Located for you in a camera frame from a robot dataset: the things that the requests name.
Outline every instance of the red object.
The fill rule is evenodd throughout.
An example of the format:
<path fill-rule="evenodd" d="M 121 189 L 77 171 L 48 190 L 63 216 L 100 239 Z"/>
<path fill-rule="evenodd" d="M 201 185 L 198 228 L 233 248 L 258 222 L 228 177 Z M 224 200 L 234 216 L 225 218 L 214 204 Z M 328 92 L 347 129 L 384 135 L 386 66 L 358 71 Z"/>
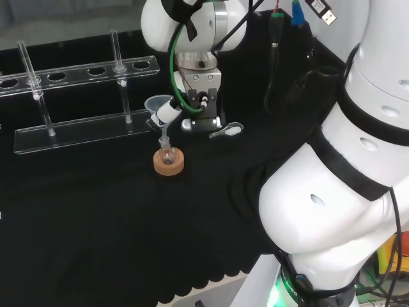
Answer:
<path fill-rule="evenodd" d="M 409 232 L 402 233 L 403 254 L 409 256 Z"/>

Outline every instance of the black table surface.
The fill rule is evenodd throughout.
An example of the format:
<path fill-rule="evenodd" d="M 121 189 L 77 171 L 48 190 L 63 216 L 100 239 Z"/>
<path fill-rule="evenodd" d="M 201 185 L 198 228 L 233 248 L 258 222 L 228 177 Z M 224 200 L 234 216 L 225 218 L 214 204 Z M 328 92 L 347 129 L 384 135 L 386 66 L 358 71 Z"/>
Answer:
<path fill-rule="evenodd" d="M 29 95 L 2 98 L 1 306 L 153 307 L 225 274 L 249 272 L 269 252 L 231 208 L 226 185 L 257 162 L 285 159 L 322 121 L 334 97 L 332 84 L 315 80 L 319 85 L 307 88 L 297 105 L 280 102 L 306 69 L 301 34 L 287 20 L 275 111 L 265 114 L 265 16 L 252 18 L 241 46 L 220 57 L 228 121 L 244 124 L 243 133 L 209 140 L 174 126 L 171 142 L 185 154 L 185 170 L 174 178 L 153 170 L 159 136 L 152 133 L 15 155 L 13 131 L 40 125 L 41 118 Z M 130 81 L 132 109 L 169 93 L 166 57 L 146 46 L 140 31 L 120 34 L 120 42 L 124 58 L 155 54 L 163 68 L 155 77 Z M 112 59 L 108 36 L 30 47 L 29 53 L 36 69 Z M 319 58 L 335 63 L 325 50 Z M 22 71 L 16 50 L 0 52 L 0 70 Z M 45 99 L 60 122 L 120 112 L 112 103 L 118 95 L 113 82 L 47 91 Z"/>

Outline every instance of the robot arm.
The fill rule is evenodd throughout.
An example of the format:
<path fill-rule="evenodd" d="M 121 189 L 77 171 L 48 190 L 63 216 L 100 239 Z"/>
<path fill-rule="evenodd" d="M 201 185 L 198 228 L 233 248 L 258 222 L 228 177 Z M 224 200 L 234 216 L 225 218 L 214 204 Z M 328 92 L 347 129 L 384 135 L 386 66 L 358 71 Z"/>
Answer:
<path fill-rule="evenodd" d="M 396 232 L 392 187 L 400 223 L 409 221 L 409 76 L 403 69 L 409 45 L 402 39 L 409 35 L 408 10 L 405 0 L 370 1 L 344 95 L 318 131 L 321 148 L 304 144 L 260 192 L 264 229 L 314 290 L 351 285 Z M 336 161 L 328 159 L 328 149 Z M 285 288 L 280 291 L 286 306 L 297 305 Z M 358 306 L 353 293 L 343 301 Z"/>
<path fill-rule="evenodd" d="M 174 75 L 171 71 L 170 75 L 174 101 L 163 106 L 160 116 L 152 116 L 149 122 L 151 127 L 162 128 L 164 121 L 160 117 L 166 118 L 167 123 L 172 122 L 180 114 L 176 111 L 182 107 L 190 113 L 190 117 L 194 117 L 194 121 L 190 118 L 183 121 L 183 130 L 213 131 L 221 128 L 218 114 L 220 108 L 217 107 L 221 72 L 217 69 L 217 59 L 210 51 L 236 27 L 246 10 L 239 0 L 204 2 L 198 7 L 196 4 L 199 1 L 147 0 L 144 6 L 142 31 L 146 42 L 157 51 L 170 53 L 171 70 L 175 60 L 178 65 L 178 71 Z M 234 31 L 221 50 L 230 51 L 237 47 L 245 31 L 246 24 Z M 178 80 L 182 81 L 183 86 L 178 86 Z M 180 95 L 180 91 L 186 93 L 188 102 Z"/>

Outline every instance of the clear acrylic rack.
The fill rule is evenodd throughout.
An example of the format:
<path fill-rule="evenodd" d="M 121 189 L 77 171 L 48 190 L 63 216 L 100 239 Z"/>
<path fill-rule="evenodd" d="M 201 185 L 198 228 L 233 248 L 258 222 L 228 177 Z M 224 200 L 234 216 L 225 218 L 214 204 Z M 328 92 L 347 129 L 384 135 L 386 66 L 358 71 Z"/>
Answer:
<path fill-rule="evenodd" d="M 14 152 L 28 154 L 41 150 L 61 148 L 120 138 L 148 132 L 145 125 L 150 117 L 147 110 L 131 111 L 128 101 L 127 80 L 159 73 L 156 57 L 121 58 L 118 34 L 111 31 L 114 60 L 34 71 L 24 42 L 17 42 L 26 73 L 0 76 L 0 99 L 7 96 L 31 93 L 38 104 L 44 125 L 15 131 Z M 116 81 L 121 94 L 123 113 L 53 123 L 44 100 L 45 90 L 68 86 Z"/>

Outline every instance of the black cable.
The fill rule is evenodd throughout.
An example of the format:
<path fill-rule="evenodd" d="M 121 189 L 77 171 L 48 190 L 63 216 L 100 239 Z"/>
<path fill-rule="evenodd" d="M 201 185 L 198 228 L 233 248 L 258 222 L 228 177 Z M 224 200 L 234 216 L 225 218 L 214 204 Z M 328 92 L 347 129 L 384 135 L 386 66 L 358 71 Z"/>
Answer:
<path fill-rule="evenodd" d="M 355 282 L 355 284 L 358 285 L 359 287 L 365 288 L 365 286 L 359 281 Z M 372 294 L 374 296 L 381 297 L 382 299 L 386 299 L 388 296 L 388 292 L 386 292 L 385 289 L 383 289 L 382 287 L 380 287 L 379 290 L 381 290 L 382 293 L 370 291 L 367 294 Z M 409 297 L 409 293 L 406 293 L 402 295 L 393 295 L 390 299 L 394 301 L 395 303 L 408 304 L 409 303 L 409 300 L 407 300 L 408 297 Z"/>
<path fill-rule="evenodd" d="M 271 46 L 270 48 L 270 63 L 271 63 L 271 69 L 270 69 L 270 80 L 268 82 L 267 90 L 266 90 L 266 95 L 264 97 L 264 109 L 268 112 L 271 113 L 270 110 L 270 95 L 272 92 L 272 87 L 274 83 L 274 77 L 277 73 L 277 68 L 278 68 L 278 63 L 279 63 L 279 48 L 278 46 Z"/>
<path fill-rule="evenodd" d="M 345 65 L 345 70 L 344 70 L 344 75 L 343 75 L 343 81 L 344 81 L 343 84 L 345 84 L 346 78 L 348 78 L 348 74 L 350 73 L 350 70 L 351 70 L 351 67 L 352 67 L 352 63 L 353 63 L 353 59 L 355 58 L 355 55 L 356 55 L 357 52 L 358 52 L 359 45 L 360 45 L 360 44 L 356 45 L 356 46 L 352 49 L 350 55 L 348 56 L 348 59 L 346 60 L 346 65 Z"/>
<path fill-rule="evenodd" d="M 336 68 L 336 67 L 332 67 L 332 66 L 322 66 L 313 70 L 310 70 L 309 72 L 307 72 L 306 74 L 304 74 L 302 78 L 307 78 L 312 74 L 317 74 L 320 77 L 324 77 L 324 78 L 339 78 L 341 71 Z"/>
<path fill-rule="evenodd" d="M 397 278 L 399 276 L 399 273 L 401 271 L 401 266 L 402 266 L 402 258 L 403 258 L 403 244 L 402 244 L 402 228 L 401 228 L 401 218 L 399 216 L 399 208 L 397 207 L 397 201 L 396 201 L 396 195 L 394 188 L 390 188 L 390 197 L 392 198 L 392 204 L 394 206 L 394 212 L 395 212 L 395 220 L 396 220 L 396 235 L 397 235 L 397 265 L 396 265 L 396 271 L 394 278 L 392 280 L 392 283 L 390 284 L 389 288 L 389 293 L 386 298 L 386 303 L 385 307 L 388 307 L 390 303 L 390 299 L 392 298 L 392 294 L 395 288 L 395 284 L 397 281 Z"/>
<path fill-rule="evenodd" d="M 382 289 L 381 286 L 383 285 L 383 282 L 387 279 L 388 275 L 390 274 L 390 271 L 392 270 L 392 266 L 393 266 L 394 258 L 395 258 L 396 247 L 397 247 L 397 240 L 395 238 L 393 247 L 392 247 L 392 251 L 390 252 L 388 267 L 387 267 L 385 274 L 382 276 L 382 279 L 372 287 L 364 287 L 364 288 L 359 289 L 359 291 L 357 291 L 357 296 L 368 294 L 371 291 L 374 291 L 377 289 L 379 290 Z"/>
<path fill-rule="evenodd" d="M 219 50 L 224 43 L 226 43 L 232 36 L 237 32 L 237 30 L 240 29 L 240 27 L 244 24 L 244 22 L 249 19 L 249 17 L 257 10 L 257 8 L 264 2 L 264 0 L 259 0 L 252 8 L 247 12 L 247 14 L 244 15 L 244 17 L 241 19 L 241 21 L 216 45 L 212 47 L 210 52 L 213 54 L 213 56 L 216 59 L 219 59 L 218 55 L 216 54 L 216 50 Z"/>

